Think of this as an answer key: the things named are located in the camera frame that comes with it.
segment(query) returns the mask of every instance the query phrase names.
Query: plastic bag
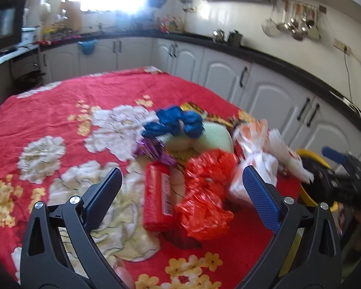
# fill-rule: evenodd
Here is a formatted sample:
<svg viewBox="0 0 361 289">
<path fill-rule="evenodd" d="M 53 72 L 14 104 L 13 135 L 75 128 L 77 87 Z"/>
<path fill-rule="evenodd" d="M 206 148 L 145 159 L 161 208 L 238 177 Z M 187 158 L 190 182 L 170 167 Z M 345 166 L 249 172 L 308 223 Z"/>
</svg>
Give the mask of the plastic bag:
<svg viewBox="0 0 361 289">
<path fill-rule="evenodd" d="M 297 153 L 289 149 L 282 139 L 281 134 L 277 129 L 272 129 L 268 133 L 269 147 L 268 152 L 275 156 L 278 162 L 285 165 L 285 167 L 304 183 L 310 183 L 314 180 L 314 175 L 302 166 L 302 160 Z"/>
<path fill-rule="evenodd" d="M 229 230 L 234 214 L 222 208 L 225 186 L 230 181 L 238 159 L 220 149 L 202 153 L 187 162 L 186 193 L 177 205 L 180 223 L 187 235 L 197 240 L 221 237 Z"/>
<path fill-rule="evenodd" d="M 266 183 L 277 185 L 278 160 L 273 155 L 266 153 L 270 146 L 268 122 L 256 120 L 239 125 L 234 131 L 233 141 L 240 147 L 244 161 L 235 171 L 227 198 L 237 204 L 252 205 L 251 198 L 242 182 L 242 173 L 246 166 L 254 166 Z"/>
</svg>

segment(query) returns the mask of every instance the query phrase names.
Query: silver bolt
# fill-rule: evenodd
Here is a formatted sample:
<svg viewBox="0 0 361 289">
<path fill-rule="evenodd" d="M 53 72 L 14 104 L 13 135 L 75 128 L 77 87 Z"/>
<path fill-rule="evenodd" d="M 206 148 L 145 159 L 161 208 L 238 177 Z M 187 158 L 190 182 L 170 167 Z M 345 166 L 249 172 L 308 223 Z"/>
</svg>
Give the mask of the silver bolt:
<svg viewBox="0 0 361 289">
<path fill-rule="evenodd" d="M 35 208 L 41 208 L 44 205 L 43 202 L 39 201 L 35 203 Z"/>
<path fill-rule="evenodd" d="M 74 196 L 74 197 L 70 198 L 71 204 L 78 204 L 79 201 L 80 201 L 80 197 L 78 197 L 78 196 Z"/>
<path fill-rule="evenodd" d="M 292 197 L 285 197 L 283 199 L 286 204 L 292 205 L 294 203 L 294 199 Z"/>
<path fill-rule="evenodd" d="M 328 206 L 325 202 L 321 202 L 320 207 L 321 207 L 323 210 L 328 210 L 328 209 L 329 209 L 329 206 Z"/>
</svg>

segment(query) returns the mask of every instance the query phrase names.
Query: barcode label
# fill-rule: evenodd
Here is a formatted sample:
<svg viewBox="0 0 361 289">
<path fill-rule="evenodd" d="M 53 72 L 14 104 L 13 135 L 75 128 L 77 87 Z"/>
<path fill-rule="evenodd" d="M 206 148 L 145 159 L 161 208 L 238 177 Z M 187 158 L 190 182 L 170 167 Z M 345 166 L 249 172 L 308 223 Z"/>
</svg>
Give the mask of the barcode label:
<svg viewBox="0 0 361 289">
<path fill-rule="evenodd" d="M 162 174 L 162 213 L 172 216 L 170 176 Z"/>
</svg>

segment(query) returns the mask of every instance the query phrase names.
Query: yellow bucket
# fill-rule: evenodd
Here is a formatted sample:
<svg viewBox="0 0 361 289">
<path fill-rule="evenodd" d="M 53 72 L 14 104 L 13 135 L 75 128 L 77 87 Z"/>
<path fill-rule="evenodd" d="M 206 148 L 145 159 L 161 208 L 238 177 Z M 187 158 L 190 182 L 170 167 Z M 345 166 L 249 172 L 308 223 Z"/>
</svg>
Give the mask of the yellow bucket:
<svg viewBox="0 0 361 289">
<path fill-rule="evenodd" d="M 331 168 L 330 165 L 322 158 L 320 157 L 317 153 L 314 153 L 310 150 L 306 150 L 306 149 L 298 149 L 295 151 L 300 157 L 302 158 L 312 158 L 314 160 L 316 160 L 317 162 L 319 162 L 320 164 L 322 164 L 323 166 L 325 166 L 326 168 Z M 300 187 L 299 190 L 299 197 L 302 199 L 302 201 L 307 205 L 307 206 L 314 206 L 316 207 L 318 205 L 318 203 L 316 203 L 305 191 L 305 189 L 302 187 Z M 330 207 L 330 212 L 337 212 L 338 211 L 338 203 L 336 201 L 334 201 L 334 204 Z"/>
</svg>

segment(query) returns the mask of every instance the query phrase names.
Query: red tablecloth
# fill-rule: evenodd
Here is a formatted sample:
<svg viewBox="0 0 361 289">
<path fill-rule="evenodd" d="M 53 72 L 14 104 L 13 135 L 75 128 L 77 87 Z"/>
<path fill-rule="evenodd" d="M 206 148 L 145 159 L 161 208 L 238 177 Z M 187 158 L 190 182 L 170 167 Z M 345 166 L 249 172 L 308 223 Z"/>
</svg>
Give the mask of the red tablecloth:
<svg viewBox="0 0 361 289">
<path fill-rule="evenodd" d="M 152 68 L 89 75 L 10 97 L 0 107 L 0 261 L 9 273 L 19 274 L 22 236 L 36 201 L 63 203 L 119 166 L 122 193 L 92 234 L 108 261 L 127 260 L 137 288 L 234 288 L 272 237 L 254 209 L 235 212 L 228 235 L 193 249 L 141 227 L 146 161 L 132 158 L 131 144 L 141 124 L 155 117 L 151 111 L 187 101 L 223 118 L 238 114 L 210 90 Z M 296 198 L 299 182 L 279 176 L 277 188 Z M 70 259 L 83 273 L 65 234 Z"/>
</svg>

